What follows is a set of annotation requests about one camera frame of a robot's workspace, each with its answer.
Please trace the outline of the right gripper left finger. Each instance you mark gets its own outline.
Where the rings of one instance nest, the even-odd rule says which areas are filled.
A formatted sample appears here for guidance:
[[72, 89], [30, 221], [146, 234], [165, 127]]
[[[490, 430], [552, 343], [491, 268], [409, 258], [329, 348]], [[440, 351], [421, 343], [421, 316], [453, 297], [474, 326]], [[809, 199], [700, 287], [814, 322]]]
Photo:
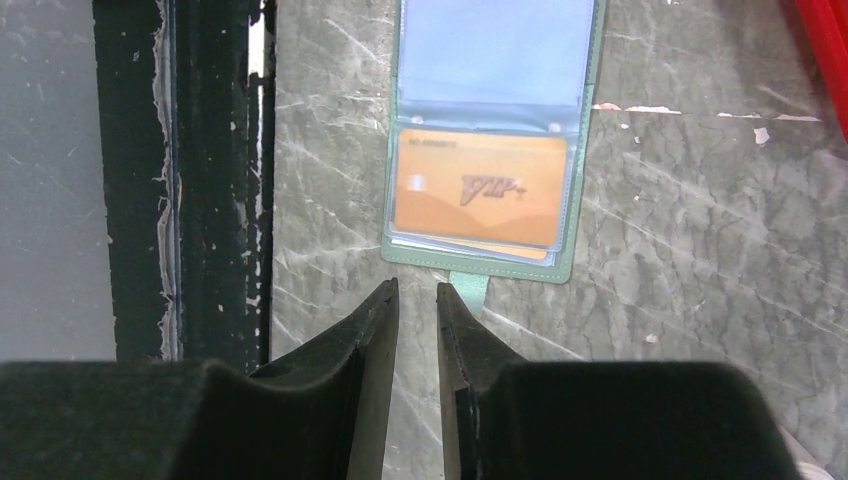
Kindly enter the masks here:
[[399, 286], [244, 374], [218, 360], [9, 362], [5, 479], [378, 479]]

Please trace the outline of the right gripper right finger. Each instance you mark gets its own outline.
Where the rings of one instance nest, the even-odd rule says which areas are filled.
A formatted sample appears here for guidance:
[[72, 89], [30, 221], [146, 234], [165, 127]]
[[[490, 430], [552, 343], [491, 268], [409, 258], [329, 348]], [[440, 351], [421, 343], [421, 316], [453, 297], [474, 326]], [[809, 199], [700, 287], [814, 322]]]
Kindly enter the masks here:
[[683, 361], [534, 362], [437, 287], [448, 479], [796, 479], [759, 390]]

